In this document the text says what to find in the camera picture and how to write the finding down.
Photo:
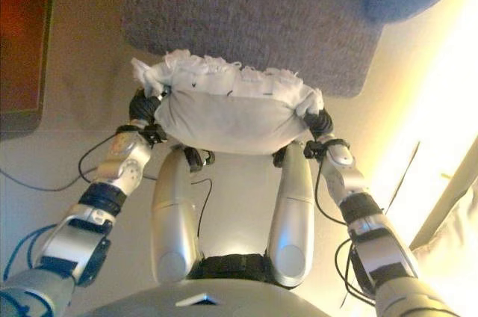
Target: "cable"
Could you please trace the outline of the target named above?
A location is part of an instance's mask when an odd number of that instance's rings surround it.
[[[350,244],[350,249],[349,249],[349,256],[347,257],[347,264],[345,265],[345,280],[346,280],[346,283],[345,283],[345,289],[347,290],[347,292],[349,292],[353,297],[359,299],[360,301],[362,302],[365,302],[366,304],[372,306],[372,307],[375,307],[375,303],[365,299],[365,298],[368,298],[368,296],[366,294],[364,294],[363,292],[360,292],[358,289],[356,289],[355,287],[353,287],[350,283],[349,283],[349,267],[350,267],[350,260],[351,260],[351,256],[352,256],[352,248],[353,248],[353,244]],[[352,292],[350,290],[350,288],[353,288],[354,291],[358,292],[358,294]]]
[[[337,271],[338,275],[341,277],[341,279],[344,282],[345,289],[347,290],[348,293],[350,293],[353,297],[358,298],[360,301],[365,302],[366,304],[369,304],[371,306],[375,306],[373,302],[370,302],[368,299],[369,298],[365,293],[362,291],[358,290],[355,286],[353,286],[349,282],[349,266],[350,266],[350,257],[352,253],[352,245],[350,245],[350,250],[349,250],[349,255],[347,257],[347,264],[345,267],[345,274],[342,274],[340,268],[338,267],[338,254],[340,253],[341,249],[348,243],[350,242],[350,238],[342,242],[338,247],[337,250],[335,251],[335,256],[334,256],[334,264],[335,264],[335,270]]]
[[[41,227],[38,230],[33,231],[32,233],[27,234],[24,238],[22,238],[18,244],[16,244],[15,248],[13,249],[12,254],[10,255],[10,258],[8,259],[7,266],[5,267],[5,271],[3,273],[3,281],[5,282],[8,280],[8,275],[10,274],[10,269],[12,267],[13,262],[15,261],[16,255],[18,254],[20,248],[23,246],[23,244],[32,236],[35,236],[36,234],[42,234],[47,230],[52,229],[55,227],[56,224],[54,225],[48,225],[45,227]]]
[[[315,193],[315,205],[317,206],[319,211],[322,213],[322,215],[324,215],[326,218],[328,218],[329,220],[331,220],[331,221],[333,221],[337,224],[346,226],[347,224],[345,224],[343,221],[337,220],[336,218],[333,218],[332,216],[327,214],[325,211],[323,211],[322,207],[319,204],[319,182],[320,182],[320,173],[321,172],[322,172],[322,162],[320,163],[319,172],[317,173],[317,179],[315,180],[315,192],[314,192]]]
[[[96,170],[96,167],[92,167],[91,169],[88,169],[86,170],[85,172],[83,172],[83,174],[87,174],[87,173],[90,173],[92,171]],[[61,186],[59,188],[40,188],[40,187],[37,187],[37,186],[33,186],[33,185],[29,185],[25,182],[22,182],[16,178],[14,178],[13,176],[11,176],[9,173],[7,173],[6,171],[2,170],[0,168],[0,173],[5,176],[7,179],[10,179],[12,180],[13,182],[16,182],[17,184],[21,185],[21,186],[24,186],[26,188],[30,188],[32,190],[36,190],[36,191],[45,191],[45,192],[56,192],[56,191],[63,191],[63,190],[67,190],[70,186],[72,186],[75,182],[77,182],[81,176],[78,175],[76,178],[74,178],[71,182],[69,182],[68,184],[66,184],[65,186]]]
[[[43,229],[44,230],[41,230],[41,231],[38,231],[37,230],[37,234],[35,235],[35,237],[32,238],[32,240],[30,241],[30,244],[28,246],[28,251],[27,251],[27,265],[28,265],[28,268],[32,269],[33,268],[33,262],[32,262],[32,253],[33,253],[33,247],[35,246],[35,242],[37,242],[38,238],[43,234],[45,233],[46,231],[56,227],[57,224],[52,224],[52,225],[48,225],[47,227],[44,227]]]
[[[92,147],[91,149],[89,149],[85,154],[83,154],[83,156],[80,158],[80,160],[78,161],[78,172],[80,173],[80,177],[88,182],[89,184],[91,183],[91,181],[89,179],[86,178],[86,176],[84,175],[83,173],[83,170],[81,169],[81,163],[83,162],[84,158],[86,158],[92,151],[94,151],[97,147],[99,147],[100,145],[104,144],[106,141],[110,140],[111,138],[113,138],[114,136],[116,135],[116,133],[108,136],[106,139],[104,139],[103,141],[100,141],[97,145],[95,145],[94,147]]]
[[[202,215],[204,214],[204,209],[206,207],[206,204],[208,203],[208,200],[209,200],[209,197],[211,196],[211,191],[212,191],[212,179],[203,179],[203,180],[199,180],[199,181],[196,181],[196,182],[192,182],[191,185],[195,185],[195,184],[200,184],[201,182],[204,182],[204,181],[209,181],[209,191],[208,191],[208,196],[206,196],[206,200],[204,200],[204,205],[202,205],[202,209],[201,209],[201,214],[199,215],[199,223],[197,225],[197,238],[199,238],[199,234],[201,233],[201,222],[202,222]]]
[[[398,182],[398,186],[395,189],[394,196],[391,197],[390,203],[388,204],[387,210],[385,211],[385,215],[387,215],[388,210],[390,209],[391,204],[395,201],[395,197],[398,195],[398,191],[402,187],[403,180],[405,180],[406,174],[409,172],[409,168],[412,165],[413,160],[415,160],[415,156],[417,155],[418,148],[420,147],[420,141],[417,142],[417,145],[415,146],[412,157],[409,160],[409,164],[406,166],[405,171],[403,172],[402,177],[400,178],[400,181]]]

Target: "humanoid robot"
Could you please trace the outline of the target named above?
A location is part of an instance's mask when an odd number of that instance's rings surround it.
[[[2,288],[3,316],[61,316],[75,287],[95,280],[122,204],[140,184],[153,145],[166,140],[154,121],[159,104],[142,91],[135,95],[130,123],[118,128],[96,178],[55,227],[34,268]],[[314,194],[307,160],[312,158],[321,163],[347,224],[353,267],[362,290],[376,302],[376,314],[456,316],[418,278],[412,253],[368,192],[347,143],[332,134],[327,112],[307,114],[304,121],[314,141],[305,146],[294,141],[274,154],[282,178],[263,256],[204,259],[190,172],[214,162],[214,154],[179,146],[161,167],[152,203],[152,266],[159,287],[87,316],[327,316],[288,291],[305,279],[312,263]]]

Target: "gray carpet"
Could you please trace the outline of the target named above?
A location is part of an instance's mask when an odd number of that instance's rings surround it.
[[[129,43],[162,55],[189,49],[256,69],[277,67],[330,96],[364,84],[382,23],[367,0],[126,0]]]

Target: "white cloth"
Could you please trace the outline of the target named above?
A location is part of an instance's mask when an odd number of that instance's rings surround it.
[[[323,109],[322,93],[289,70],[241,69],[238,62],[175,50],[152,67],[133,59],[146,96],[168,94],[155,118],[164,131],[191,147],[266,155],[301,135],[306,112]]]
[[[478,281],[478,179],[428,244],[413,251],[422,277],[460,316],[475,316]]]

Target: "white fabric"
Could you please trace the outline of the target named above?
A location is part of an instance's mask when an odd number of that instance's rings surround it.
[[[301,135],[306,112],[323,109],[322,93],[289,70],[259,72],[222,58],[175,50],[152,67],[133,59],[146,96],[168,94],[155,118],[183,144],[206,150],[271,154]]]
[[[423,278],[460,316],[476,316],[478,179],[451,209],[432,240],[413,251]]]

